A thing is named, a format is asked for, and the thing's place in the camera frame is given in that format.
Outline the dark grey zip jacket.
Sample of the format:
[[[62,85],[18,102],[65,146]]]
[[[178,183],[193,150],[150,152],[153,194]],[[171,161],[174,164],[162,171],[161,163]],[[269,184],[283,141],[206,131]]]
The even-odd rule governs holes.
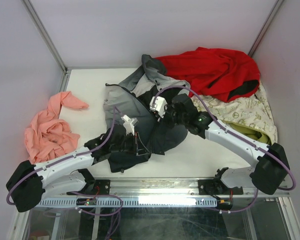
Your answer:
[[[135,130],[149,151],[149,154],[142,156],[127,152],[112,153],[108,158],[111,172],[118,173],[147,162],[151,154],[164,155],[185,140],[188,130],[183,125],[169,128],[165,123],[158,122],[150,110],[150,101],[160,90],[164,90],[160,96],[171,103],[178,94],[187,94],[190,86],[185,80],[169,77],[164,64],[147,54],[142,55],[141,66],[126,79],[118,84],[105,85],[103,110],[107,127],[111,127],[112,121],[123,124],[121,117],[113,113],[114,107],[117,107],[122,114],[138,120]]]

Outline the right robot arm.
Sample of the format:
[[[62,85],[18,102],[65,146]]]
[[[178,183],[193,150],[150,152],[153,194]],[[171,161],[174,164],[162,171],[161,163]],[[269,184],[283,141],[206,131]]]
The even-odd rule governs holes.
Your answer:
[[[183,126],[197,135],[225,147],[248,163],[248,167],[223,167],[217,170],[213,187],[220,194],[231,188],[253,186],[267,195],[281,190],[281,184],[290,174],[284,147],[253,140],[229,128],[208,109],[198,111],[187,94],[179,94],[167,103],[158,96],[151,101],[151,109],[171,127]]]

